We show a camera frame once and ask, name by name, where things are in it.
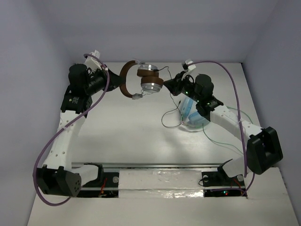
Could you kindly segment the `brown silver headphones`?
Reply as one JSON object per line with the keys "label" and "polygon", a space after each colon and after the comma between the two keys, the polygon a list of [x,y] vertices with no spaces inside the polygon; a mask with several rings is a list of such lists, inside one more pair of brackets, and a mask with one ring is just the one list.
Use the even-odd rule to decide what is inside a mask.
{"label": "brown silver headphones", "polygon": [[[137,76],[141,78],[141,94],[131,94],[127,90],[126,81],[127,81],[127,74],[129,70],[135,66],[139,65],[137,69]],[[124,80],[124,83],[120,85],[121,93],[128,98],[131,99],[140,99],[143,97],[143,93],[146,92],[147,94],[158,93],[163,87],[163,79],[159,77],[159,69],[155,65],[147,64],[142,61],[138,60],[131,60],[126,62],[121,71],[119,76]]]}

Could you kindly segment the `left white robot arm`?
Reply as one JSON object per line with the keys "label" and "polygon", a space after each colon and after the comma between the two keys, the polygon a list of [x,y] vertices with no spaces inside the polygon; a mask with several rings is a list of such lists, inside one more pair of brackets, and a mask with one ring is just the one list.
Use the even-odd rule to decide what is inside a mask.
{"label": "left white robot arm", "polygon": [[33,173],[38,191],[47,195],[76,197],[86,185],[102,186],[103,166],[85,163],[72,168],[72,151],[79,131],[88,112],[96,105],[92,95],[102,91],[112,91],[124,83],[124,79],[109,69],[92,69],[84,64],[74,64],[69,68],[69,86],[61,105],[61,122],[57,134],[48,142],[52,147],[41,167]]}

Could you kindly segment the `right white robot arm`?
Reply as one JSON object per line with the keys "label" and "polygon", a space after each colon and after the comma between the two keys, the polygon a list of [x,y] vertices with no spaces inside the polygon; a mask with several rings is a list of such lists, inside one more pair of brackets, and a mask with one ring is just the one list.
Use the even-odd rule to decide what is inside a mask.
{"label": "right white robot arm", "polygon": [[199,74],[194,81],[190,81],[188,76],[179,73],[163,84],[172,95],[184,94],[196,101],[196,109],[202,117],[242,142],[243,157],[218,167],[217,179],[222,185],[228,185],[237,175],[247,175],[249,172],[261,175],[283,159],[276,130],[254,125],[242,119],[239,113],[229,110],[213,96],[214,85],[208,75]]}

